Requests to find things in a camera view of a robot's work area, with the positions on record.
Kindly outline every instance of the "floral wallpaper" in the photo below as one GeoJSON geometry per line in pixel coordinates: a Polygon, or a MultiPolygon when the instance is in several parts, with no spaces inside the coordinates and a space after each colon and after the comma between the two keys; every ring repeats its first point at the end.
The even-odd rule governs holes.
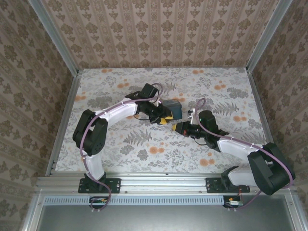
{"type": "MultiPolygon", "coordinates": [[[[56,171],[85,171],[72,139],[82,112],[102,110],[145,83],[159,82],[163,100],[177,99],[182,121],[187,111],[205,97],[219,128],[246,141],[263,144],[265,136],[245,68],[138,68],[83,71],[56,171]]],[[[136,116],[146,119],[145,114],[136,116]]],[[[215,172],[248,162],[219,153],[176,133],[172,125],[151,125],[129,116],[108,128],[102,163],[111,172],[215,172]]]]}
{"type": "Polygon", "coordinates": [[[275,142],[308,211],[308,2],[294,0],[253,70],[275,142]]]}
{"type": "Polygon", "coordinates": [[[0,230],[19,230],[45,175],[72,76],[27,1],[0,1],[0,230]]]}
{"type": "Polygon", "coordinates": [[[80,69],[246,66],[278,0],[42,0],[80,69]]]}

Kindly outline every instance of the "purple cable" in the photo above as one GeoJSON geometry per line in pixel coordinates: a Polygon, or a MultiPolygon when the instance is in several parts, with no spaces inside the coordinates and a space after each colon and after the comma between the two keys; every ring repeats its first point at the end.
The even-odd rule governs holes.
{"type": "MultiPolygon", "coordinates": [[[[233,140],[233,141],[236,141],[236,142],[239,142],[239,143],[242,143],[242,144],[245,144],[245,145],[248,145],[248,146],[251,146],[251,147],[254,147],[262,152],[264,152],[266,155],[268,155],[270,158],[272,158],[273,160],[275,160],[278,164],[281,165],[281,167],[283,167],[283,169],[286,171],[286,173],[288,174],[288,177],[289,177],[289,184],[284,186],[283,188],[289,188],[293,185],[293,178],[292,178],[292,174],[290,173],[289,169],[279,160],[277,159],[275,156],[273,156],[271,153],[265,151],[264,149],[254,145],[254,144],[251,144],[249,142],[246,142],[246,141],[242,141],[242,140],[239,140],[237,138],[232,138],[232,137],[228,137],[228,136],[221,136],[221,135],[218,135],[218,134],[215,134],[209,130],[207,130],[205,127],[203,127],[203,125],[201,124],[200,122],[200,119],[199,119],[199,115],[198,115],[198,110],[201,109],[206,103],[206,99],[205,98],[202,98],[200,99],[198,102],[197,102],[197,105],[196,105],[196,109],[195,109],[195,115],[196,115],[196,119],[198,121],[198,124],[200,125],[200,127],[206,131],[207,133],[210,133],[212,134],[213,136],[217,136],[217,137],[220,137],[220,138],[224,138],[224,139],[228,139],[228,140],[233,140]]],[[[245,204],[244,206],[238,208],[238,209],[241,209],[241,208],[245,208],[246,206],[248,206],[250,203],[252,203],[259,195],[260,195],[261,191],[259,191],[255,197],[253,199],[251,199],[247,204],[245,204]]]]}
{"type": "Polygon", "coordinates": [[[127,101],[120,102],[120,103],[117,103],[117,104],[113,105],[112,107],[107,108],[107,109],[104,110],[103,112],[97,114],[97,115],[89,122],[88,126],[86,127],[85,132],[83,133],[83,136],[82,136],[82,139],[81,139],[81,142],[80,142],[79,151],[80,151],[80,155],[83,157],[83,164],[84,164],[84,166],[85,166],[85,168],[86,168],[88,177],[89,177],[92,181],[94,181],[94,182],[96,182],[96,183],[98,183],[98,184],[104,186],[104,187],[108,190],[108,193],[109,193],[109,196],[108,196],[108,199],[107,199],[106,203],[104,204],[103,207],[100,208],[100,210],[104,209],[104,208],[107,206],[107,204],[110,202],[110,199],[111,199],[111,190],[110,190],[110,188],[109,188],[106,184],[104,184],[104,183],[102,183],[102,182],[96,180],[96,179],[91,175],[91,173],[90,173],[90,171],[89,171],[89,168],[88,168],[87,163],[86,163],[86,156],[87,156],[87,155],[84,155],[83,152],[82,152],[82,151],[83,151],[83,143],[84,143],[84,141],[85,141],[86,135],[87,135],[87,133],[88,133],[88,131],[89,131],[91,125],[92,125],[92,124],[94,123],[94,121],[95,121],[97,118],[99,118],[101,115],[106,114],[106,113],[110,112],[111,110],[113,110],[113,109],[115,109],[115,108],[117,108],[117,107],[119,107],[119,106],[123,106],[123,105],[125,105],[125,104],[135,103],[135,102],[141,102],[141,101],[150,101],[150,100],[156,100],[156,99],[158,99],[158,98],[161,96],[161,94],[163,93],[164,88],[163,88],[163,86],[162,86],[160,83],[154,83],[154,84],[152,84],[152,85],[158,85],[158,86],[160,86],[160,88],[161,88],[161,90],[160,90],[160,92],[159,92],[159,94],[158,94],[157,96],[154,96],[154,97],[149,98],[149,99],[127,100],[127,101]]]}

